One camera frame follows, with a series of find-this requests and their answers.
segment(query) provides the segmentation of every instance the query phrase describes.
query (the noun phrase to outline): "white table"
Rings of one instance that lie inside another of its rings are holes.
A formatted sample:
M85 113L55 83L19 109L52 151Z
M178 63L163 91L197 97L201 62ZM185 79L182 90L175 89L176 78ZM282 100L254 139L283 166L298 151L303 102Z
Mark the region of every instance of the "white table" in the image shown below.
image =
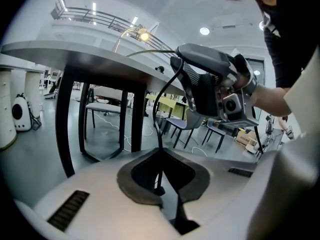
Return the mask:
M170 80L168 76L132 58L80 43L56 40L22 41L4 45L1 53L64 71L56 102L55 129L60 159L68 177L75 173L68 140L68 110L74 81L85 83L82 88L78 125L80 151L88 155L81 140L84 136L85 101L90 84L134 93L131 150L136 152L141 150L146 91L159 92ZM165 92L184 95L177 80ZM120 115L120 149L117 153L124 148L124 118Z

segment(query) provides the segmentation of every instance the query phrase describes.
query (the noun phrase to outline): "gray floor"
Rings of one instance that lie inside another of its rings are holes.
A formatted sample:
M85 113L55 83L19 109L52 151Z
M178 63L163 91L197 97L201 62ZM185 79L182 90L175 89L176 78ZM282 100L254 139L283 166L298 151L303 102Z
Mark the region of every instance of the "gray floor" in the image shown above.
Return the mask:
M92 164L89 158L84 157L80 153L78 140L78 113L79 102L74 99L70 100L69 118L68 118L68 134L69 146L71 152L72 163L76 171L83 167ZM40 114L42 126L37 130L30 130L28 132L19 132L15 143L4 150L0 154L0 163L5 180L12 192L14 198L23 201L30 207L33 207L36 202L50 191L55 186L66 180L66 175L61 165L56 143L55 132L55 99L44 100L43 111ZM104 116L103 113L95 113L95 125L93 128L92 115L88 114L87 119L87 140L85 148L90 153L103 159L108 158L110 154L119 147L119 131L114 126L119 125L119 115L108 114ZM131 121L132 110L127 109L125 136L131 136ZM165 147L172 147L176 137L171 137L173 128L169 134L163 136L163 145ZM202 149L208 157L215 157L227 160L255 162L255 158L244 151L244 148L235 143L230 136L225 136L220 150L215 153L220 136L214 133L208 143L201 146L201 143L206 135L207 128L201 126L193 132L193 135L185 149L191 152L193 147ZM189 131L183 131L180 140L176 146L177 149L183 150L184 143L187 140ZM142 131L142 149L150 149L158 146L156 130L153 127L151 116L145 117L143 121ZM131 147L125 141L125 148L130 150ZM205 156L204 152L194 148L193 153L199 156ZM121 156L130 156L130 152L124 152ZM166 194L162 197L164 206L168 202L176 199L175 192L171 186L163 181L166 189ZM167 218L173 218L174 214L163 211Z

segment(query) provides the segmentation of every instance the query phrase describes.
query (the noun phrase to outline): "railing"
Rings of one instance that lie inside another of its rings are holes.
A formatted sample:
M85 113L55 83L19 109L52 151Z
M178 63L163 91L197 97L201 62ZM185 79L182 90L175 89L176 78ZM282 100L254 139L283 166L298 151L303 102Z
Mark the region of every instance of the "railing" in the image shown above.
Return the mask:
M117 31L119 33L123 33L125 30L131 28L133 25L131 22L102 12L102 11L93 11L91 9L86 8L78 8L78 7L64 7L55 8L55 13L51 13L52 17L55 20L68 20L68 21L76 21L76 22L85 22L93 25L102 25L108 29ZM142 41L140 39L140 35L137 31L127 33L127 36L146 44L146 50L155 49L155 50L172 50L168 45L162 42L160 39L155 37L153 34L149 34L149 39L147 41ZM173 56L172 53L162 53L166 57L170 58Z

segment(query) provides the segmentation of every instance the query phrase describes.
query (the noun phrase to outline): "gray chair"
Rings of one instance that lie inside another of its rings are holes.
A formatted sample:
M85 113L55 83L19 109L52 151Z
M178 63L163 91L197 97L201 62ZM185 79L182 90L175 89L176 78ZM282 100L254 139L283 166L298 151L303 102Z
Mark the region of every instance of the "gray chair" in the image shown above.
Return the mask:
M188 139L187 139L187 141L186 141L186 143L185 143L185 145L183 147L185 149L187 144L188 144L188 142L189 142L189 140L190 140L190 138L191 138L192 133L194 132L194 129L199 128L201 123L202 123L202 121L204 120L204 117L194 114L190 109L187 109L185 111L185 113L186 113L186 121L181 120L181 119L177 119L177 118L166 118L167 122L169 124L172 124L175 127L175 129L174 129L174 131L173 131L173 133L171 135L171 138L174 136L174 134L175 134L177 129L180 130L179 133L178 133L178 136L177 136L177 138L175 140L175 143L173 145L173 148L176 147L176 145L178 143L178 140L180 138L181 132L183 130L191 130L191 132L189 134L189 137L188 137Z
M207 138L207 136L208 136L208 133L209 133L210 131L211 131L211 133L210 133L209 138L207 139L206 142L209 141L209 139L210 139L210 137L211 137L211 135L212 135L213 132L215 132L216 134L219 134L221 137L220 137L220 141L219 141L218 147L217 147L216 150L215 150L215 152L217 153L218 150L219 150L220 147L221 147L222 141L224 140L224 137L225 137L226 133L225 133L223 130L220 130L219 128L214 127L214 121L213 121L213 119L211 119L211 118L208 119L208 121L207 121L207 123L206 123L206 127L208 127L208 131L206 132L206 135L205 135L205 137L204 137L204 140L203 140L203 142L202 142L202 145L205 143L205 140L206 140L206 138Z
M87 115L88 110L92 112L92 123L93 128L96 128L95 124L95 115L94 111L105 112L105 113L115 113L120 114L121 107L116 105L111 105L102 102L95 102L94 97L100 96L109 99L113 99L116 101L122 101L122 90L112 89L104 86L100 86L97 88L91 88L88 94L88 103L85 106L85 115L84 115L84 139L87 139Z

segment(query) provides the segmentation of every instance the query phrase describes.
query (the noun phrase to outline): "white robot body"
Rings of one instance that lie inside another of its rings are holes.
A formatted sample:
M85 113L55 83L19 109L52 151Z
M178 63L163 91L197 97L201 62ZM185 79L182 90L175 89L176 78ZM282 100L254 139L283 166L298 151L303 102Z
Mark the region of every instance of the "white robot body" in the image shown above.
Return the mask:
M17 131L29 131L31 129L30 112L25 98L15 98L12 106L12 116Z

